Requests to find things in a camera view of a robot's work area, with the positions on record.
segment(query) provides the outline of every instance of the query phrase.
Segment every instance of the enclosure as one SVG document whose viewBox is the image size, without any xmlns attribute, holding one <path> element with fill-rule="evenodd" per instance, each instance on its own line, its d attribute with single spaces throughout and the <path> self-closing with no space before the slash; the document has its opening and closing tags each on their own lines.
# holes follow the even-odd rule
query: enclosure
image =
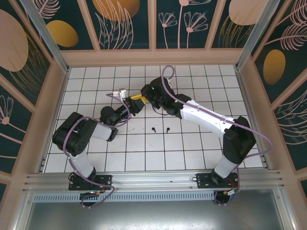
<svg viewBox="0 0 307 230">
<path fill-rule="evenodd" d="M 3 0 L 1 228 L 306 229 L 306 14 L 306 0 Z M 246 118 L 273 149 L 239 165 L 240 193 L 220 207 L 191 178 L 218 164 L 223 140 L 147 101 L 113 141 L 90 139 L 116 190 L 82 210 L 52 135 L 72 112 L 119 108 L 106 94 L 140 94 L 166 65 L 175 93 Z M 270 148 L 255 138 L 249 155 Z"/>
</svg>

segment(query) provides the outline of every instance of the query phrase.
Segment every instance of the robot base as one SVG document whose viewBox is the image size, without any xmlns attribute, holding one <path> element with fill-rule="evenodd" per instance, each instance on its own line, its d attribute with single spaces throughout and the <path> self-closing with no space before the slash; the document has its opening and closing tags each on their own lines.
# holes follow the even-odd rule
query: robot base
<svg viewBox="0 0 307 230">
<path fill-rule="evenodd" d="M 98 184 L 112 185 L 112 175 L 95 175 L 92 177 L 91 181 Z M 100 191 L 100 190 L 110 190 L 111 188 L 99 187 L 97 185 L 90 184 L 83 180 L 81 177 L 73 173 L 69 177 L 69 187 L 70 191 Z"/>
<path fill-rule="evenodd" d="M 233 185 L 229 180 L 238 186 L 238 175 L 236 172 L 232 172 L 227 178 L 222 179 L 219 185 L 213 182 L 211 173 L 196 174 L 195 182 L 198 188 L 232 188 Z"/>
</svg>

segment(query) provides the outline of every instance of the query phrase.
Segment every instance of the yellow object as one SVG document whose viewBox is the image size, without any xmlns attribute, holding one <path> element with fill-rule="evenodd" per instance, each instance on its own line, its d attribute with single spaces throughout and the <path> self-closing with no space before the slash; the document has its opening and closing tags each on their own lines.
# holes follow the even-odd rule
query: yellow object
<svg viewBox="0 0 307 230">
<path fill-rule="evenodd" d="M 140 0 L 93 0 L 93 4 L 98 12 L 105 18 L 112 21 L 123 21 L 124 17 L 118 3 L 121 5 L 122 10 L 126 9 L 132 18 L 137 14 L 140 8 Z"/>
<path fill-rule="evenodd" d="M 253 25 L 258 21 L 268 0 L 232 0 L 229 17 L 237 25 Z"/>
<path fill-rule="evenodd" d="M 271 50 L 263 65 L 263 76 L 268 84 L 275 84 L 280 80 L 286 66 L 286 59 L 282 51 L 274 49 Z"/>
<path fill-rule="evenodd" d="M 0 10 L 0 66 L 8 71 L 20 71 L 27 62 L 27 34 L 9 13 Z"/>
<path fill-rule="evenodd" d="M 133 95 L 130 97 L 133 100 L 141 99 L 144 104 L 146 104 L 146 98 L 142 96 L 142 94 Z"/>
<path fill-rule="evenodd" d="M 68 23 L 54 20 L 49 22 L 47 27 L 58 45 L 72 47 L 78 43 L 77 32 Z"/>
</svg>

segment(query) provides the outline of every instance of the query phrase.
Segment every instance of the white grid floor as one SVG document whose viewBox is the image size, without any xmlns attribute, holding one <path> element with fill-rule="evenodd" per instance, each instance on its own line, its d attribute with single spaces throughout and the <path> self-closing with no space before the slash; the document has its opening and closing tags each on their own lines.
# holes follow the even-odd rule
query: white grid floor
<svg viewBox="0 0 307 230">
<path fill-rule="evenodd" d="M 72 112 L 99 119 L 104 106 L 117 109 L 121 104 L 107 97 L 107 93 L 125 88 L 130 96 L 139 94 L 144 84 L 160 76 L 163 67 L 72 68 L 55 128 Z M 171 80 L 175 92 L 219 114 L 248 118 L 233 66 L 185 65 L 175 69 L 176 77 Z M 169 69 L 165 75 L 170 76 Z M 222 156 L 222 146 L 221 140 L 205 128 L 159 115 L 148 103 L 128 126 L 119 128 L 112 142 L 91 138 L 87 152 L 98 172 L 213 169 Z M 250 154 L 255 152 L 256 145 Z M 240 165 L 255 167 L 263 167 L 259 156 Z M 43 172 L 72 172 L 66 156 L 54 144 L 50 145 Z"/>
</svg>

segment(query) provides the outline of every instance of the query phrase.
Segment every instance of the white arm segment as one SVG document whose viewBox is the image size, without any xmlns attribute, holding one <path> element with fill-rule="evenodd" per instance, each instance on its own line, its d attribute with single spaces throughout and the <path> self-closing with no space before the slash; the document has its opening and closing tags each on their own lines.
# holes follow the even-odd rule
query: white arm segment
<svg viewBox="0 0 307 230">
<path fill-rule="evenodd" d="M 187 101 L 188 104 L 195 105 L 199 108 L 202 108 L 204 110 L 207 110 L 211 113 L 214 113 L 224 119 L 227 119 L 229 121 L 234 121 L 233 118 L 231 117 L 226 117 L 220 114 L 217 114 L 209 109 L 206 109 L 205 107 L 201 106 L 200 104 L 196 103 L 194 100 Z M 226 128 L 230 128 L 232 125 L 229 123 L 226 123 L 224 121 L 221 121 L 207 113 L 204 113 L 200 110 L 194 109 L 188 105 L 183 105 L 183 109 L 180 110 L 180 114 L 182 119 L 188 120 L 188 121 L 193 121 L 196 124 L 205 127 L 206 129 L 210 130 L 211 132 L 215 133 L 218 135 L 219 138 L 223 138 L 224 135 L 224 130 Z"/>
<path fill-rule="evenodd" d="M 108 140 L 111 133 L 112 130 L 109 127 L 103 126 L 102 124 L 98 123 L 92 134 L 92 137 L 99 138 L 102 140 Z M 81 154 L 75 157 L 70 154 L 70 159 L 72 164 L 82 174 L 82 176 L 88 178 L 92 174 L 94 167 L 92 166 L 87 157 L 86 148 Z"/>
</svg>

